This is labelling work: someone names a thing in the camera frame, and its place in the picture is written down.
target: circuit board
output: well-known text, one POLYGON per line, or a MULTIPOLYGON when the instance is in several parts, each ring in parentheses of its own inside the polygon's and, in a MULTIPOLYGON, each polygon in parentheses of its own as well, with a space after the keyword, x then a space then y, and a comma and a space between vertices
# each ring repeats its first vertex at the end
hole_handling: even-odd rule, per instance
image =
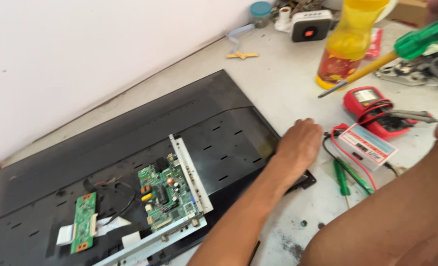
POLYGON ((86 194, 76 200, 71 254, 93 246, 93 231, 96 230, 96 192, 86 194))
POLYGON ((151 164, 138 172, 141 187, 149 185, 153 195, 145 208, 152 232, 186 216, 192 218, 199 213, 181 166, 175 166, 174 156, 169 154, 164 160, 165 169, 151 164))

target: workbench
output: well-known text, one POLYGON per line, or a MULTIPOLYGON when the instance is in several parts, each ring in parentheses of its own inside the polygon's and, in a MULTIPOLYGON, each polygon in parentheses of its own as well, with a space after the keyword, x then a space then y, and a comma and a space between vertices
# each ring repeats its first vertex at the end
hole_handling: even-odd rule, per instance
MULTIPOLYGON (((377 23, 376 27, 384 29, 382 54, 391 51, 394 41, 411 30, 405 25, 385 20, 377 23)), ((306 117, 314 118, 325 131, 340 123, 354 124, 354 118, 342 105, 346 90, 337 91, 323 99, 317 98, 323 90, 315 83, 315 77, 327 40, 292 43, 288 34, 276 31, 271 24, 244 33, 238 39, 240 52, 257 52, 260 56, 245 60, 226 59, 235 44, 223 38, 37 140, 9 157, 4 165, 62 142, 221 69, 226 70, 280 135, 295 120, 306 117)), ((394 102, 397 109, 426 110, 438 118, 437 87, 406 87, 380 80, 373 75, 368 75, 349 87, 367 85, 378 88, 394 102)), ((391 139, 390 143, 399 152, 390 162, 399 171, 413 166, 431 148, 436 126, 437 124, 418 123, 408 133, 391 139)), ((253 266, 296 265, 303 249, 319 231, 318 224, 328 224, 347 210, 330 159, 321 149, 316 163, 309 169, 317 183, 306 190, 299 188, 289 193, 278 203, 259 236, 261 245, 253 259, 253 266), (302 220, 307 221, 306 227, 300 225, 302 220)), ((393 180, 394 175, 381 167, 374 173, 374 179, 382 187, 393 180)), ((351 205, 358 204, 365 198, 357 185, 352 185, 350 189, 351 205)), ((181 254, 170 265, 186 265, 196 249, 197 247, 181 254)))

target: glass jar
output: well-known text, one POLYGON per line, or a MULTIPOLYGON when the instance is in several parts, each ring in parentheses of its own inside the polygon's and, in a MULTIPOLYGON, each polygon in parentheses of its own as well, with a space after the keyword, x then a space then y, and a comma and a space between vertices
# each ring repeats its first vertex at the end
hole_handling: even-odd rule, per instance
POLYGON ((256 28, 266 27, 270 21, 271 4, 265 1, 255 2, 250 6, 250 13, 256 28))

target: green circuit board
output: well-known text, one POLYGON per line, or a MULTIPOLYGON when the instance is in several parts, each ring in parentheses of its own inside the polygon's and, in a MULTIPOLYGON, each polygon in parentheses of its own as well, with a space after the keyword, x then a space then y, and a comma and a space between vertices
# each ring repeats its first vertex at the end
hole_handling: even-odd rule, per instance
POLYGON ((74 215, 74 239, 71 243, 71 254, 80 252, 93 246, 93 230, 91 222, 96 226, 96 218, 92 220, 96 212, 96 192, 86 194, 76 200, 76 212, 74 215))
POLYGON ((138 172, 140 185, 142 187, 146 185, 152 187, 153 198, 149 201, 152 209, 147 210, 148 222, 151 226, 152 232, 155 232, 174 221, 178 221, 184 217, 191 218, 199 213, 196 202, 189 191, 181 166, 174 166, 172 154, 166 159, 170 166, 161 173, 157 173, 153 165, 138 172), (167 182, 168 178, 173 178, 174 182, 179 184, 179 191, 175 191, 176 187, 167 182), (159 186, 165 188, 168 203, 159 204, 157 202, 157 189, 154 188, 159 186), (178 199, 177 202, 173 202, 173 197, 178 199))

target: yellow bottle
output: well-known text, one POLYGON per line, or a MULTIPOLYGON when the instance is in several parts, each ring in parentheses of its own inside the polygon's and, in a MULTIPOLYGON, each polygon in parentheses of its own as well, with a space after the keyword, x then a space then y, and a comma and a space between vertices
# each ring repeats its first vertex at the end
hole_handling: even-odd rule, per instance
POLYGON ((324 89, 351 75, 370 45, 376 19, 389 0, 344 0, 342 18, 327 40, 316 75, 324 89))

